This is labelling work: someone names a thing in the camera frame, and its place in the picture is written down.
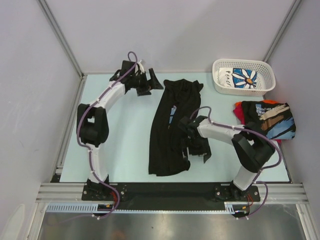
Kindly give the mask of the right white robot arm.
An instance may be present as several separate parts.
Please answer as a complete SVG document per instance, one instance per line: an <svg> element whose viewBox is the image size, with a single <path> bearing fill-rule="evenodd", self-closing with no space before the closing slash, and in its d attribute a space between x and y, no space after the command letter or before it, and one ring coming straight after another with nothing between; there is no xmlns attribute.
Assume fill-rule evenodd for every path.
<svg viewBox="0 0 320 240"><path fill-rule="evenodd" d="M237 175L227 187L227 196L222 200L242 201L249 188L263 170L263 166L276 152L277 146L254 124L230 126L211 121L206 116L195 119L182 118L178 127L186 134L182 139L182 157L202 156L206 162L211 156L209 139L224 142L234 147L241 164Z"/></svg>

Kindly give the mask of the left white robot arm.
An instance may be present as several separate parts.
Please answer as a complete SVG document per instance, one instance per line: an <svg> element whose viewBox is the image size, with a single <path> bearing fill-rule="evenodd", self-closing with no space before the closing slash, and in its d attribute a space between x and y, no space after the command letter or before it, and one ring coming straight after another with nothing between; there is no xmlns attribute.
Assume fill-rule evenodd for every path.
<svg viewBox="0 0 320 240"><path fill-rule="evenodd" d="M162 90L153 68L145 71L141 62L124 60L109 79L106 89L93 102L77 107L76 139L86 148L90 174L83 188L82 199L105 200L114 196L109 173L103 157L103 146L109 136L107 114L113 105L129 90L135 89L138 96L147 96L151 90Z"/></svg>

